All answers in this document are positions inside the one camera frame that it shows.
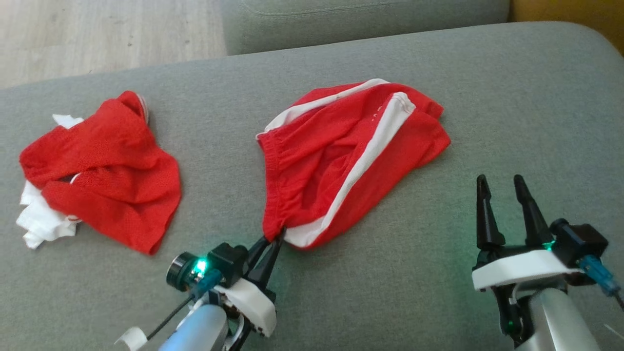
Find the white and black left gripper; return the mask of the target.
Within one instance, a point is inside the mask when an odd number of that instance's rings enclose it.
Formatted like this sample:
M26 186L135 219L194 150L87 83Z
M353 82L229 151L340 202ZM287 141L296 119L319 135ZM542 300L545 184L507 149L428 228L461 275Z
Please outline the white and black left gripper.
M275 295L267 288L286 229L274 240L261 236L248 252L184 252L167 271L171 287L188 296L188 307L173 338L246 338L272 335L277 319Z

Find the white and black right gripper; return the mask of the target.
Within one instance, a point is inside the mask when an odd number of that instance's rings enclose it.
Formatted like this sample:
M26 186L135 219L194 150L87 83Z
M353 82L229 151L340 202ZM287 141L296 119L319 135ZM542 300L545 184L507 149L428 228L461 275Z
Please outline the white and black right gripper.
M526 229L525 245L549 247L553 235L524 178L513 177L516 198L522 206ZM477 248L503 247L490 203L492 194L484 174L476 180ZM477 291L492 291L499 309L501 333L516 345L581 345L584 320L567 294L566 277L580 273L568 268L548 250L499 258L472 272Z

